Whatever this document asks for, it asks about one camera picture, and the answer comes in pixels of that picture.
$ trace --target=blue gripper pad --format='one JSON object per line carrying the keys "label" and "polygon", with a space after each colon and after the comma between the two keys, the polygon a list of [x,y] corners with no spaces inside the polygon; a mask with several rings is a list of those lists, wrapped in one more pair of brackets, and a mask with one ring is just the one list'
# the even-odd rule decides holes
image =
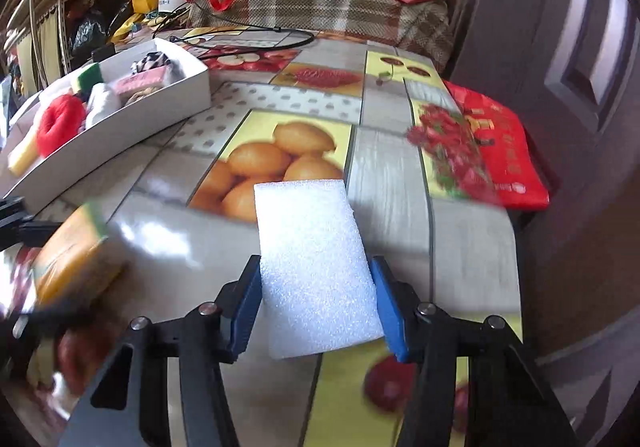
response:
{"label": "blue gripper pad", "polygon": [[226,335],[227,349],[233,358],[237,358],[240,353],[246,350],[254,327],[255,316],[262,301],[262,283],[260,281],[260,256],[252,255],[249,258],[240,279],[232,286],[231,292],[226,292],[221,301],[223,305],[223,320],[221,323],[223,334]]}
{"label": "blue gripper pad", "polygon": [[399,362],[406,362],[409,348],[404,335],[404,319],[391,286],[395,279],[383,257],[373,257],[369,261],[369,269],[376,285],[378,317],[385,332],[386,345]]}

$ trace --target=table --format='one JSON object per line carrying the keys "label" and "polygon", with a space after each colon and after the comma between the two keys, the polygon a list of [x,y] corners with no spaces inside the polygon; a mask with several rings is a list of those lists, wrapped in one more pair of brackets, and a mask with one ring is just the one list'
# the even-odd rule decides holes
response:
{"label": "table", "polygon": [[[186,47],[200,56],[228,46],[264,50],[209,60],[210,109],[114,157],[39,214],[63,221],[94,199],[124,236],[133,260],[105,296],[113,312],[123,320],[177,318],[238,278],[249,256],[260,252],[257,226],[225,216],[228,207],[207,205],[196,193],[216,160],[229,159],[240,144],[271,141],[279,123],[302,121],[335,142],[325,158],[344,177],[367,252],[383,253],[396,277],[452,314],[517,319],[515,243],[506,212],[448,196],[430,175],[428,155],[405,138],[422,103],[443,102],[428,58],[331,33],[279,52],[270,48],[300,36],[209,31],[194,33],[211,49]],[[265,325],[260,311],[248,350],[223,367],[226,394],[241,445],[294,447],[306,430],[322,361],[270,359]],[[173,445],[180,446],[177,361],[170,362],[168,388]]]}

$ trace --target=fruit-patterned tablecloth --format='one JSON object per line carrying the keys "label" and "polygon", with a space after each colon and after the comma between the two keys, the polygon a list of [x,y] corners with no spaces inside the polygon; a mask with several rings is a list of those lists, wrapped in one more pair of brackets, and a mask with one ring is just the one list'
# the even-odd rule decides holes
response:
{"label": "fruit-patterned tablecloth", "polygon": [[[240,275],[260,252],[256,182],[343,178],[367,252],[383,253],[423,300],[459,316],[500,313],[517,323],[506,212],[450,196],[434,180],[430,156],[406,139],[420,106],[446,107],[428,58],[331,33],[295,50],[275,48],[296,41],[286,33],[191,34],[206,48],[190,51],[211,57],[211,108],[114,157],[40,214],[62,221],[98,200],[135,251],[106,296],[122,319],[183,316]],[[263,49],[216,57],[238,46]],[[383,353],[373,345],[271,360],[260,311],[247,352],[223,367],[240,443],[390,445],[394,421],[368,409],[360,394],[361,371]],[[174,445],[183,445],[173,363],[168,387]],[[332,408],[340,395],[350,404]]]}

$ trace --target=cardboard box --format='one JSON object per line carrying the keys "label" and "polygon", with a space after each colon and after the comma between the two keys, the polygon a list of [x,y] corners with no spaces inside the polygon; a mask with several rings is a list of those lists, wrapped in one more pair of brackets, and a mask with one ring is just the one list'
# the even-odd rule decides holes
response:
{"label": "cardboard box", "polygon": [[161,51],[171,59],[183,78],[150,94],[77,135],[46,159],[39,159],[18,179],[7,169],[9,152],[24,137],[40,104],[47,105],[71,84],[71,73],[40,93],[40,104],[15,124],[0,153],[0,193],[24,196],[27,209],[36,214],[78,180],[116,154],[156,132],[211,106],[206,65],[186,50],[156,38],[140,43],[100,63],[105,82],[130,74],[133,62],[147,53]]}

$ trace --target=plaid cloth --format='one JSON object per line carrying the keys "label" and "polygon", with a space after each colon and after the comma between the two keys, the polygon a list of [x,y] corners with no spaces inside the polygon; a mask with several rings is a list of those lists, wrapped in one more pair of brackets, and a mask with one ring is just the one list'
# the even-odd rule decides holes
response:
{"label": "plaid cloth", "polygon": [[[209,0],[195,0],[190,25],[228,25],[214,14]],[[239,23],[330,30],[385,43],[430,57],[439,72],[447,64],[453,44],[443,1],[236,0],[220,15]]]}

